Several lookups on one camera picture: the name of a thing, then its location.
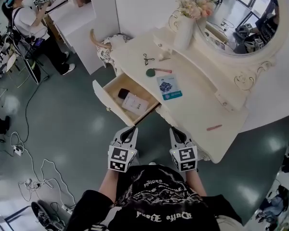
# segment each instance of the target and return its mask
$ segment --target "person's arm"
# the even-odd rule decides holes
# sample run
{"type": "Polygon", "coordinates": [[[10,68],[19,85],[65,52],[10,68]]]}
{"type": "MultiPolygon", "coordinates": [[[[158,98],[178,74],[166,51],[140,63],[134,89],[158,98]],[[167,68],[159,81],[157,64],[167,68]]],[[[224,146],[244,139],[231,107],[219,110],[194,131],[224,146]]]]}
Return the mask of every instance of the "person's arm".
{"type": "Polygon", "coordinates": [[[206,190],[204,189],[201,179],[196,170],[190,170],[186,172],[186,183],[191,189],[197,192],[199,196],[207,196],[206,190]]]}
{"type": "Polygon", "coordinates": [[[256,33],[256,34],[257,34],[257,33],[260,33],[260,31],[259,31],[258,28],[254,27],[254,28],[252,29],[251,33],[256,33]]]}
{"type": "Polygon", "coordinates": [[[117,183],[119,173],[114,170],[108,170],[102,182],[99,192],[107,196],[114,203],[117,195],[117,183]]]}
{"type": "Polygon", "coordinates": [[[46,9],[49,5],[50,5],[49,1],[43,4],[41,10],[37,13],[37,18],[35,19],[35,21],[33,22],[31,26],[38,26],[41,23],[42,19],[45,16],[46,9]]]}

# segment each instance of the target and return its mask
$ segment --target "white t-shirt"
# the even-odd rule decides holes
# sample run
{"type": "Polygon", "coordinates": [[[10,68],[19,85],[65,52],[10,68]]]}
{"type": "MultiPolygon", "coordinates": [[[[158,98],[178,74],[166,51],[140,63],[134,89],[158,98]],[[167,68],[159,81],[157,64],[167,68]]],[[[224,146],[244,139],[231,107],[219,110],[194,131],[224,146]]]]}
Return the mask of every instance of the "white t-shirt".
{"type": "MultiPolygon", "coordinates": [[[[13,10],[12,18],[14,18],[14,14],[16,11],[17,8],[13,10]]],[[[35,12],[30,7],[25,6],[19,9],[19,12],[14,19],[14,26],[24,36],[34,36],[36,39],[48,39],[49,34],[47,33],[47,27],[45,27],[42,23],[40,23],[38,26],[32,26],[36,18],[37,15],[35,14],[35,12]]]]}

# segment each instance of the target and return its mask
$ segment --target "white vanity table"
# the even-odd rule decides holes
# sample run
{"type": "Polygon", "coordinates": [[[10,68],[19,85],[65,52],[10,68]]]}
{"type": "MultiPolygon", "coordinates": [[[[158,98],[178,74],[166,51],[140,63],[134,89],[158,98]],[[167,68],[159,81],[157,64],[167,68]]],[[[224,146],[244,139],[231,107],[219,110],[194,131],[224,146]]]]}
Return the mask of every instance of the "white vanity table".
{"type": "Polygon", "coordinates": [[[196,40],[180,52],[173,47],[175,32],[168,27],[152,29],[111,52],[121,74],[103,88],[94,81],[95,94],[128,126],[136,125],[156,110],[172,126],[190,132],[198,148],[218,163],[247,119],[249,112],[245,103],[260,73],[274,66],[275,55],[287,39],[286,0],[279,0],[279,4],[279,29],[272,42],[256,53],[231,55],[218,51],[197,29],[196,40]],[[171,59],[159,62],[158,55],[163,51],[172,51],[171,59]],[[156,60],[145,66],[144,53],[156,60]],[[156,76],[166,74],[157,72],[150,78],[145,75],[148,68],[171,69],[183,96],[163,100],[156,76]],[[123,100],[118,98],[121,88],[149,101],[146,114],[138,117],[121,107],[123,100]],[[207,131],[218,125],[222,126],[207,131]]]}
{"type": "MultiPolygon", "coordinates": [[[[150,102],[152,105],[148,108],[145,116],[155,109],[157,104],[161,104],[157,112],[172,126],[183,127],[189,131],[199,147],[214,163],[218,163],[239,133],[248,111],[245,107],[240,111],[232,112],[225,109],[215,97],[216,88],[212,83],[204,78],[203,73],[181,55],[175,53],[171,56],[171,59],[159,62],[157,59],[162,50],[155,44],[154,34],[158,35],[158,32],[163,30],[168,29],[151,30],[114,50],[111,57],[123,73],[104,88],[95,80],[93,82],[95,94],[106,107],[117,114],[128,126],[133,126],[144,117],[138,119],[131,117],[130,112],[121,108],[123,101],[118,98],[118,92],[121,88],[126,88],[137,95],[134,89],[128,88],[120,81],[123,77],[133,80],[136,85],[145,89],[147,100],[153,98],[156,100],[156,102],[150,102]],[[143,53],[156,60],[145,66],[143,53]],[[172,100],[163,100],[156,77],[145,75],[148,68],[171,69],[176,75],[183,96],[172,100]],[[216,125],[223,126],[207,131],[207,128],[216,125]]],[[[164,75],[165,73],[157,72],[157,76],[164,75]]]]}

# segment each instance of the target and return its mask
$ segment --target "pink stick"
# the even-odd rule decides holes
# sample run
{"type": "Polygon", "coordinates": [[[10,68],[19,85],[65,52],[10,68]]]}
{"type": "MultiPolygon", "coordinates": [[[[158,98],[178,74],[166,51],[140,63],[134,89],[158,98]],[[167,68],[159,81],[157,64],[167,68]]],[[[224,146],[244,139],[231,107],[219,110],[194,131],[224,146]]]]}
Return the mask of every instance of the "pink stick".
{"type": "Polygon", "coordinates": [[[167,73],[172,73],[172,70],[168,70],[168,69],[162,69],[162,68],[153,68],[156,71],[163,71],[163,72],[167,72],[167,73]]]}
{"type": "Polygon", "coordinates": [[[217,126],[214,126],[214,127],[207,128],[207,131],[212,131],[214,129],[220,128],[221,126],[222,125],[217,125],[217,126]]]}

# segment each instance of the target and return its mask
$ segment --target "shoe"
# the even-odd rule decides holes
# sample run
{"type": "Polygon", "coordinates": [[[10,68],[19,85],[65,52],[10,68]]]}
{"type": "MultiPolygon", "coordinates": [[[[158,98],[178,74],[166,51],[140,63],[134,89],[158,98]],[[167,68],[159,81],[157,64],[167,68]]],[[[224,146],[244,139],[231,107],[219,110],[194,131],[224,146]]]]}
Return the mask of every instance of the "shoe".
{"type": "Polygon", "coordinates": [[[4,124],[5,124],[5,133],[10,129],[10,123],[11,123],[11,118],[7,115],[5,117],[5,120],[4,120],[4,124]]]}
{"type": "Polygon", "coordinates": [[[265,218],[260,218],[258,223],[264,222],[265,218]]]}
{"type": "Polygon", "coordinates": [[[66,55],[66,60],[64,62],[66,62],[68,60],[68,57],[69,57],[69,52],[66,51],[66,52],[64,52],[64,54],[66,55]]]}
{"type": "Polygon", "coordinates": [[[62,74],[62,75],[66,75],[67,73],[72,72],[75,67],[76,67],[75,64],[70,64],[68,71],[66,73],[62,74]]]}

